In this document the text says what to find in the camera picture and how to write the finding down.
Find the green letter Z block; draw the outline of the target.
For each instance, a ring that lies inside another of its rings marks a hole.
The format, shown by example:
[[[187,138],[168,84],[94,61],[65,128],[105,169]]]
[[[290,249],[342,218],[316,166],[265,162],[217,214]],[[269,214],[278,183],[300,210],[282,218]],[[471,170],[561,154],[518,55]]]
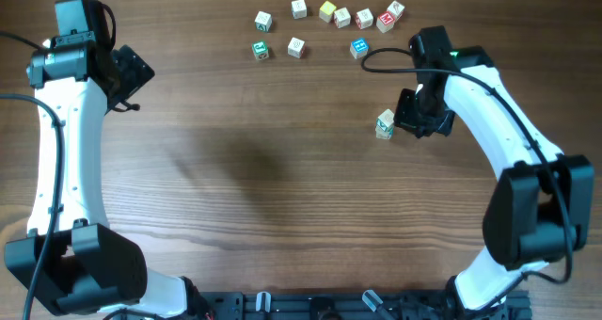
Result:
[[[381,121],[378,121],[375,126],[375,131],[380,134],[392,134],[394,129],[393,124],[383,124]]]

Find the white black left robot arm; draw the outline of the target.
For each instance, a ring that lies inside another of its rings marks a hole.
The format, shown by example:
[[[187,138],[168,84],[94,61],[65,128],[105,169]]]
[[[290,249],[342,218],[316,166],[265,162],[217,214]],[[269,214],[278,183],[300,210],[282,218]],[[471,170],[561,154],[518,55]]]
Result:
[[[114,232],[102,195],[101,139],[109,112],[153,69],[117,46],[116,20],[97,0],[55,3],[58,33],[36,46],[26,73],[40,118],[37,192],[26,237],[6,244],[4,260],[34,302],[55,316],[101,313],[108,319],[211,319],[192,281],[147,267],[140,247]]]

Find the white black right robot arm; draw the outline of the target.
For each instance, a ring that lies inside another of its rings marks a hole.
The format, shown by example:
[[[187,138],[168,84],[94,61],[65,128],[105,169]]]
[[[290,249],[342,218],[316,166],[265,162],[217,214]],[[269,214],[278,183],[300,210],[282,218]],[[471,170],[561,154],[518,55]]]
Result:
[[[442,26],[409,41],[418,87],[400,95],[394,123],[416,137],[448,136],[460,118],[490,162],[497,185],[483,217],[484,249],[453,280],[462,308],[484,311],[519,282],[587,241],[594,167],[543,136],[502,84],[480,46],[455,49]]]

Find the blue X base block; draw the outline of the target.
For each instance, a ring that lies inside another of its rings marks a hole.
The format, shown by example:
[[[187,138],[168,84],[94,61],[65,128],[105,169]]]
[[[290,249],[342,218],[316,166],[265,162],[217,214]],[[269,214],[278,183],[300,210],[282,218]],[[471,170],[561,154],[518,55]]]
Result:
[[[389,130],[389,131],[376,130],[375,135],[379,139],[391,139],[392,135],[393,135],[393,131],[392,130]]]

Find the blue top wooden block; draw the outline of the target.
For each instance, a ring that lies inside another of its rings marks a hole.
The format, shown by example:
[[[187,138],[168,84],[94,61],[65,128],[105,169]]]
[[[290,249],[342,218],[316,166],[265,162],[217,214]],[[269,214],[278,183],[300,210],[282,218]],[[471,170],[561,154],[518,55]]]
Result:
[[[369,52],[369,44],[362,38],[353,40],[350,44],[350,53],[354,59],[360,59]]]

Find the red top M block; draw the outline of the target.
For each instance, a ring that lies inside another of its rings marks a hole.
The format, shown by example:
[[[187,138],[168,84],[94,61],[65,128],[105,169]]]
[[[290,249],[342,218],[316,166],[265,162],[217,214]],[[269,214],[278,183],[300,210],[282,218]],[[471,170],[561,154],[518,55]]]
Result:
[[[389,12],[385,11],[381,13],[376,19],[376,27],[381,33],[387,33],[394,27],[395,17]]]

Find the red edge picture block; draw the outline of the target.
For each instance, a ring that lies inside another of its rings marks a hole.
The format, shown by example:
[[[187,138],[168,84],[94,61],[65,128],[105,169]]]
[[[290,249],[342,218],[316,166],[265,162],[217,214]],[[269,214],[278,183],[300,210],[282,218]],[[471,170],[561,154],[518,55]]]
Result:
[[[368,9],[362,9],[356,13],[356,25],[362,30],[370,27],[373,24],[372,12]]]

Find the red number block far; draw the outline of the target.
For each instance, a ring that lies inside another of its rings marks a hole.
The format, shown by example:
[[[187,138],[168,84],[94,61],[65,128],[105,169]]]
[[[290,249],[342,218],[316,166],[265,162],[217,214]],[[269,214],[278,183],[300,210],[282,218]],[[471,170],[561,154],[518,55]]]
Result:
[[[398,22],[404,14],[405,6],[397,0],[391,2],[388,6],[387,11],[394,17],[394,20]]]

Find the red side picture block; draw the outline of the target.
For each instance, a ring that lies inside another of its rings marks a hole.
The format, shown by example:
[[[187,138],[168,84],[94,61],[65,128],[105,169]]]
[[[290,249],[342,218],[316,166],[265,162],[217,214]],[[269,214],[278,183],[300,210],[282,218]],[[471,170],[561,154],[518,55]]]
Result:
[[[351,15],[347,8],[339,8],[335,10],[333,19],[337,28],[343,28],[351,23]]]

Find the red letter M block left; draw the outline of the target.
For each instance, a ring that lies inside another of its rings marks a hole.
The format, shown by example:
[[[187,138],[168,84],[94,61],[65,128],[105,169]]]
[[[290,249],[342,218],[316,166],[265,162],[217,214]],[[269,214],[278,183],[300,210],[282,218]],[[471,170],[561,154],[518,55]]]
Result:
[[[306,44],[303,40],[298,38],[291,38],[288,44],[287,51],[290,56],[301,58],[305,52]]]

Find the green ball picture block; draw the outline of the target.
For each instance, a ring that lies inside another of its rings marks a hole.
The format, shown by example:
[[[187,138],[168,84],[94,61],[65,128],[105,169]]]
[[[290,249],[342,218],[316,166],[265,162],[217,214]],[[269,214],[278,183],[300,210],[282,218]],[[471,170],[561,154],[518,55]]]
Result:
[[[251,49],[256,60],[265,60],[269,57],[269,48],[264,40],[255,41],[251,44]]]

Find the yellow top wooden block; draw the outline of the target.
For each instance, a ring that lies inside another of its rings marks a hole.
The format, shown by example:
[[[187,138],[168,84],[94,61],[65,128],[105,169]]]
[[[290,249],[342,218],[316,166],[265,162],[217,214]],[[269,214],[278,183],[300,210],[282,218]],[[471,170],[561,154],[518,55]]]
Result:
[[[336,10],[336,5],[334,5],[330,1],[324,1],[324,3],[319,8],[319,18],[326,23],[330,23]]]

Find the green letter A block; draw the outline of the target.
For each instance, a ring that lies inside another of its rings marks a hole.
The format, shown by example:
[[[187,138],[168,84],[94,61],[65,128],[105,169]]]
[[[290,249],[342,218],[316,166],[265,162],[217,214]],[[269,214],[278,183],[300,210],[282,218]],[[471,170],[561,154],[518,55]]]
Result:
[[[261,32],[268,32],[271,28],[272,22],[272,15],[264,11],[259,11],[254,20],[256,29]]]

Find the plain wooden block left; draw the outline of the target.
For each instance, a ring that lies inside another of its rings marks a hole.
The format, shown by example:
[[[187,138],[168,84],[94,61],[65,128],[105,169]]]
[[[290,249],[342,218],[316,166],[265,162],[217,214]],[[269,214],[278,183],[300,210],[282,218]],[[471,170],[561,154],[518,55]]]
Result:
[[[302,19],[306,18],[308,15],[308,8],[305,0],[293,0],[291,2],[292,5],[292,15],[294,19]]]

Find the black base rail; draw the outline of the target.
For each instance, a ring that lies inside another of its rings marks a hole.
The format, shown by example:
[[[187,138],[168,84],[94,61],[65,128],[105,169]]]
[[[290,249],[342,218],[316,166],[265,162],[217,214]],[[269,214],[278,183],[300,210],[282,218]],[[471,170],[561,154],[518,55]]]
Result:
[[[270,294],[204,293],[211,305],[208,317],[216,320],[427,320],[499,319],[531,320],[529,294],[511,292],[502,304],[485,311],[470,311],[450,292],[414,290],[398,294]]]

